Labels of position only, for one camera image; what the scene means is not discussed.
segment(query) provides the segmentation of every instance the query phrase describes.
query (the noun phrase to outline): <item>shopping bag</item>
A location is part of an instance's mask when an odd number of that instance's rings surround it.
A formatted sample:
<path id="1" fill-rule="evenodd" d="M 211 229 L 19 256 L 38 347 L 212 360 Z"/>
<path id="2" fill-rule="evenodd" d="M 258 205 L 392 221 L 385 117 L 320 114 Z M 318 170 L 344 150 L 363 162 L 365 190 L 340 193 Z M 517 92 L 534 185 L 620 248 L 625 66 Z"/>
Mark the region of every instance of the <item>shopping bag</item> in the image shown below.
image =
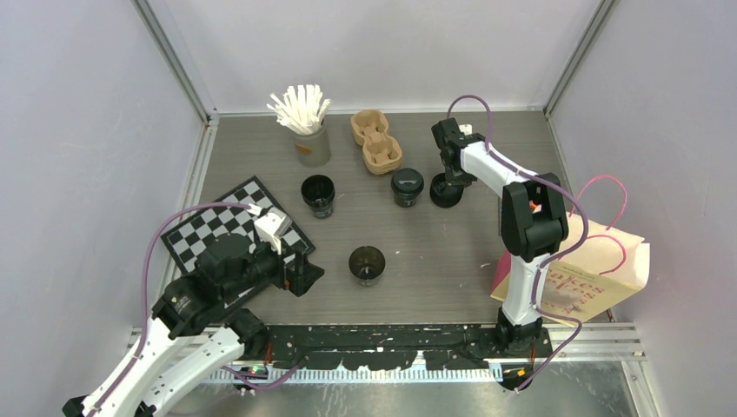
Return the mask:
<path id="1" fill-rule="evenodd" d="M 591 179 L 578 194 L 600 179 L 617 182 L 625 200 L 620 213 L 608 226 L 589 219 L 588 238 L 574 252 L 550 262 L 542 291 L 541 308 L 546 312 L 587 321 L 626 300 L 647 285 L 650 274 L 650 244 L 641 236 L 614 227 L 627 205 L 627 191 L 610 175 Z M 581 217 L 568 214 L 568 238 L 560 251 L 573 246 L 583 233 Z M 491 296 L 507 298 L 511 254 L 504 253 L 497 265 Z M 573 326 L 570 321 L 560 321 Z"/>

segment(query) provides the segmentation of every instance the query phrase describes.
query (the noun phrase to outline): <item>gray wooden tabletop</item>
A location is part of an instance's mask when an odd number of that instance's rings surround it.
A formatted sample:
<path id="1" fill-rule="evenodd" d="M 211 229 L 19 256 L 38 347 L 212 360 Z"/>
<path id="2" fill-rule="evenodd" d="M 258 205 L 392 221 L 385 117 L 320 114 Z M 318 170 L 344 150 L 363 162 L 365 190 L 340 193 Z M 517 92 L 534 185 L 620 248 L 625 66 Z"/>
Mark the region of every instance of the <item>gray wooden tabletop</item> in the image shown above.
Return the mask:
<path id="1" fill-rule="evenodd" d="M 289 132 L 275 117 L 224 117 L 209 161 L 201 201 L 211 201 L 257 175 L 317 250 L 310 261 L 325 276 L 300 298 L 269 288 L 247 306 L 270 324 L 495 322 L 489 297 L 504 249 L 498 234 L 497 197 L 478 182 L 453 208 L 438 208 L 429 182 L 442 172 L 430 127 L 440 113 L 387 114 L 389 133 L 402 146 L 402 166 L 420 171 L 426 186 L 417 204 L 400 208 L 389 175 L 370 174 L 350 133 L 347 115 L 326 119 L 332 159 L 320 168 L 299 164 Z M 482 113 L 459 113 L 459 123 L 486 131 Z M 493 143 L 525 168 L 554 172 L 560 158 L 541 112 L 494 114 Z M 302 180 L 324 174 L 335 183 L 335 213 L 313 217 L 300 196 Z M 356 283 L 348 268 L 360 246 L 379 248 L 387 267 L 373 287 Z"/>

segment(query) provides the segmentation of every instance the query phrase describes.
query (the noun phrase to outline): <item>white wall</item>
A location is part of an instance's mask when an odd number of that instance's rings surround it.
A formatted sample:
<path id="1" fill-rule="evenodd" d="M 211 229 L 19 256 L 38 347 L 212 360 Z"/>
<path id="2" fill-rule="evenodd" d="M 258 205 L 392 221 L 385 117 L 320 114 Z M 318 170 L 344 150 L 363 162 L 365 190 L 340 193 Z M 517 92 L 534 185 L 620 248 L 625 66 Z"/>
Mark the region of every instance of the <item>white wall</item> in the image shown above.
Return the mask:
<path id="1" fill-rule="evenodd" d="M 267 111 L 298 83 L 321 84 L 333 109 L 447 108 L 466 93 L 541 108 L 597 3 L 155 1 L 221 113 Z"/>
<path id="2" fill-rule="evenodd" d="M 571 182 L 630 194 L 621 227 L 652 242 L 634 320 L 668 415 L 734 415 L 737 3 L 620 2 L 554 112 Z M 616 212 L 614 187 L 584 199 Z"/>
<path id="3" fill-rule="evenodd" d="M 0 403 L 60 415 L 140 324 L 143 252 L 202 126 L 130 2 L 0 10 Z"/>

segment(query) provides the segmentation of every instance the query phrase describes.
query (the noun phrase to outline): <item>checkerboard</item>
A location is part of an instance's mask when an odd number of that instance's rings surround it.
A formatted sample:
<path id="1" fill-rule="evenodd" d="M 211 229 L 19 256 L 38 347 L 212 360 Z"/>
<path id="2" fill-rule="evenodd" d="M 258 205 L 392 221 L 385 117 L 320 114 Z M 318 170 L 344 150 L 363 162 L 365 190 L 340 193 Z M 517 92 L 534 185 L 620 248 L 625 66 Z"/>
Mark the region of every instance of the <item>checkerboard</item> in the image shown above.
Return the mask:
<path id="1" fill-rule="evenodd" d="M 255 204 L 262 209 L 274 207 L 284 211 L 279 202 L 255 176 L 231 189 L 216 202 L 240 202 Z M 161 238 L 176 265 L 183 274 L 187 274 L 195 270 L 197 256 L 219 235 L 237 233 L 247 236 L 251 242 L 250 251 L 253 252 L 256 247 L 253 243 L 255 219 L 242 208 L 206 208 L 177 224 Z M 295 251 L 302 250 L 305 254 L 310 254 L 315 250 L 315 245 L 294 222 L 284 233 L 283 239 Z M 292 260 L 294 260 L 293 255 L 285 261 L 289 264 Z"/>

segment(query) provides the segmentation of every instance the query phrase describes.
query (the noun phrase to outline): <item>pink bag handle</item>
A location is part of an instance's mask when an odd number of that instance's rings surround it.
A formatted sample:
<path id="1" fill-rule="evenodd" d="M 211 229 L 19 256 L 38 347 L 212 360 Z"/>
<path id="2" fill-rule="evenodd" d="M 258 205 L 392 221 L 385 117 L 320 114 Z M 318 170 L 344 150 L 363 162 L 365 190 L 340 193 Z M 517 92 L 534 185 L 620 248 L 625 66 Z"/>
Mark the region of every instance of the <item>pink bag handle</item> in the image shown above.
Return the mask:
<path id="1" fill-rule="evenodd" d="M 611 180 L 613 182 L 616 182 L 616 184 L 620 186 L 620 189 L 622 190 L 622 193 L 624 193 L 624 202 L 622 203 L 622 207 L 620 208 L 620 213 L 614 218 L 614 220 L 612 221 L 612 223 L 607 226 L 606 230 L 609 230 L 615 224 L 617 224 L 617 222 L 620 220 L 621 215 L 624 213 L 625 207 L 627 206 L 627 189 L 624 188 L 624 184 L 622 184 L 619 179 L 617 179 L 616 177 L 613 177 L 611 175 L 597 175 L 594 178 L 588 180 L 588 182 L 586 183 L 586 185 L 584 185 L 583 188 L 581 189 L 581 191 L 579 191 L 578 195 L 576 196 L 576 200 L 580 200 L 581 199 L 581 196 L 583 195 L 583 192 L 586 191 L 586 189 L 588 188 L 589 185 L 591 185 L 594 182 L 597 182 L 599 180 Z M 571 209 L 571 214 L 568 215 L 568 217 L 570 217 L 571 215 L 574 215 L 574 213 L 575 213 L 575 207 L 573 207 Z"/>
<path id="2" fill-rule="evenodd" d="M 591 236 L 587 237 L 586 240 L 589 240 L 589 239 L 591 239 L 593 237 L 606 237 L 607 239 L 614 241 L 614 243 L 616 243 L 620 247 L 620 249 L 622 251 L 622 260 L 620 261 L 620 263 L 618 263 L 616 267 L 614 267 L 612 269 L 609 269 L 608 271 L 600 272 L 599 275 L 609 274 L 609 273 L 614 272 L 617 269 L 621 268 L 621 266 L 624 265 L 624 262 L 627 260 L 627 250 L 624 249 L 624 245 L 621 244 L 621 242 L 619 241 L 619 239 L 617 239 L 616 237 L 610 236 L 610 235 L 591 235 Z"/>

